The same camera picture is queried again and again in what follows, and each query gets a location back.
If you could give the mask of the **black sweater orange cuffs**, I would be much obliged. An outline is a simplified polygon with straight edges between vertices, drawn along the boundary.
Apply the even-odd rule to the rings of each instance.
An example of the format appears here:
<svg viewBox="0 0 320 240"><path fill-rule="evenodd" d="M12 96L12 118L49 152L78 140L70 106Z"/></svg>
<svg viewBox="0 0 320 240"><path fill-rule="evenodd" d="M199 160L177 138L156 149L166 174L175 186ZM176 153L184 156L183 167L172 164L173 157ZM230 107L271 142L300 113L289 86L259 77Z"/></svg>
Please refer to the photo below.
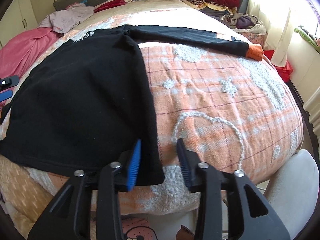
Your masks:
<svg viewBox="0 0 320 240"><path fill-rule="evenodd" d="M62 176L98 171L142 143L139 186L164 181L156 113L140 42L213 49L261 60L238 38L184 27L123 25L68 41L36 66L3 108L9 119L1 154Z"/></svg>

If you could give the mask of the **basket of purple clothes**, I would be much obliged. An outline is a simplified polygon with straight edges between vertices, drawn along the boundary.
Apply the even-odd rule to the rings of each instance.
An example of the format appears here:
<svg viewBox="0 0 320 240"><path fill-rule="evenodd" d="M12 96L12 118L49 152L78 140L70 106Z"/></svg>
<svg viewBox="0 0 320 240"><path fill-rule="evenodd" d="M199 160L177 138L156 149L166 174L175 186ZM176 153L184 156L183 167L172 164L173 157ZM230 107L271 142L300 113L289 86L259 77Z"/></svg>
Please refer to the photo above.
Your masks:
<svg viewBox="0 0 320 240"><path fill-rule="evenodd" d="M234 30L236 33L252 33L257 35L265 35L266 27L257 16L241 14L226 14L220 18L220 22Z"/></svg>

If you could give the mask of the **pink blanket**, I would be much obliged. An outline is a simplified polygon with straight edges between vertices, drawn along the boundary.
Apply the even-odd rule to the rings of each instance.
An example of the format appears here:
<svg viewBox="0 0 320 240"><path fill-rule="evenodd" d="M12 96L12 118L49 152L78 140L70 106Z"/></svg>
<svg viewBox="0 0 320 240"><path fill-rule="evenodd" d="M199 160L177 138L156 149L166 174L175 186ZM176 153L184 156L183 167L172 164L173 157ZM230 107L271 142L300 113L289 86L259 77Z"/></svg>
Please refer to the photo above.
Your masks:
<svg viewBox="0 0 320 240"><path fill-rule="evenodd" d="M52 28L36 28L12 38L1 49L1 78L22 77L31 65L59 38Z"/></svg>

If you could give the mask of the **white wardrobe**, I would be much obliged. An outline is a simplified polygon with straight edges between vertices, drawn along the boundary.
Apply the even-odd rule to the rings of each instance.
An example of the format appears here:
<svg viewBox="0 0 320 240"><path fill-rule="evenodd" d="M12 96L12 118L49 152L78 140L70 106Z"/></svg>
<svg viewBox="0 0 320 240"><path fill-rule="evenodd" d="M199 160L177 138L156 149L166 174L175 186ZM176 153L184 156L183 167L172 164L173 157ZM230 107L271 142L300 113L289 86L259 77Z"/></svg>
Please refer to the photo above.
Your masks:
<svg viewBox="0 0 320 240"><path fill-rule="evenodd" d="M38 25L30 0L13 0L1 19L1 48L18 34Z"/></svg>

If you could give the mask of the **orange white plaid blanket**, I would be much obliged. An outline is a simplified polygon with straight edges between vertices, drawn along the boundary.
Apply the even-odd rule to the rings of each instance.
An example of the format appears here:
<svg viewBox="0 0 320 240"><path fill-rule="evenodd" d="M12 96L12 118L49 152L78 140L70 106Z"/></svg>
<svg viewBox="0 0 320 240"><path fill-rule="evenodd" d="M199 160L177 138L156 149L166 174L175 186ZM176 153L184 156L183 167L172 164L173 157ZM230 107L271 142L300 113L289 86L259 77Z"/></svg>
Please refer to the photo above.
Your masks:
<svg viewBox="0 0 320 240"><path fill-rule="evenodd" d="M249 41L222 23L199 12L199 30L216 32ZM265 60L191 48L191 61L178 74L178 86L187 100L178 113L171 141L175 137L217 169L232 172L243 168L254 183L274 174L297 150L303 140L303 124L293 96L277 71ZM183 117L181 113L206 114Z"/></svg>

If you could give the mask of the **lilac crumpled garment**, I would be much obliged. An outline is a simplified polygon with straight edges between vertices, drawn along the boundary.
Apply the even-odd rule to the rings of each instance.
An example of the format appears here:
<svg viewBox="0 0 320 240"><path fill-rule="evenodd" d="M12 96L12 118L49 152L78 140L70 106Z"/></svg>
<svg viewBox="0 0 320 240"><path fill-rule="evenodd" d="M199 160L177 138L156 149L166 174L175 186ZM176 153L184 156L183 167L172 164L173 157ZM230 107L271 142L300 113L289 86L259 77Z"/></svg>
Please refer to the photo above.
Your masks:
<svg viewBox="0 0 320 240"><path fill-rule="evenodd" d="M93 13L94 7L88 7L84 3L76 3L69 5L66 10L55 11L47 15L37 27L51 28L58 34L66 34L91 17Z"/></svg>

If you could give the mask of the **beige bed sheet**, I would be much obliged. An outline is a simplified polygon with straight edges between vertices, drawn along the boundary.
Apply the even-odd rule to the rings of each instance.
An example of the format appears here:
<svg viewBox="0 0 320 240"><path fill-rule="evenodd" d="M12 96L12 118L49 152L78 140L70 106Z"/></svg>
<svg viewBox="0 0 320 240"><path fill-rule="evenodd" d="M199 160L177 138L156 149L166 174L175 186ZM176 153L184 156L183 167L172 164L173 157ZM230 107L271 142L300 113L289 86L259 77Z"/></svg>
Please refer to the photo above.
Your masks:
<svg viewBox="0 0 320 240"><path fill-rule="evenodd" d="M64 42L83 38L86 32L96 29L110 29L125 24L197 29L200 17L201 14L195 9L176 0L133 2L91 16L60 38L44 55L49 56ZM177 116L170 117L169 111L178 113L180 107L188 104L178 86L178 74L182 72L183 66L191 63L187 58L191 48L179 43L163 42L144 42L139 47L150 73L149 85L155 102L159 155L164 166L165 181L162 185L144 186L131 193L122 193L120 211L123 215L190 212L198 207L200 196L187 192L183 185L181 169L171 141ZM21 167L1 157L3 203L15 228L23 237L27 237L40 213L65 181L63 176Z"/></svg>

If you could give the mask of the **white curtain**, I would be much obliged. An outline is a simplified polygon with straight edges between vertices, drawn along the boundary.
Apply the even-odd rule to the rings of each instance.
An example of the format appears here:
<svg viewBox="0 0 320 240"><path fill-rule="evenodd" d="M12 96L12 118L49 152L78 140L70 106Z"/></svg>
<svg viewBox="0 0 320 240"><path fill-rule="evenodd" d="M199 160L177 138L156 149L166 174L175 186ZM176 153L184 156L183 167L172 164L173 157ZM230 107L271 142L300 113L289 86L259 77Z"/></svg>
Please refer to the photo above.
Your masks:
<svg viewBox="0 0 320 240"><path fill-rule="evenodd" d="M264 49L274 51L271 62L283 67L294 29L316 30L317 16L307 0L249 0L247 12L259 17L267 30Z"/></svg>

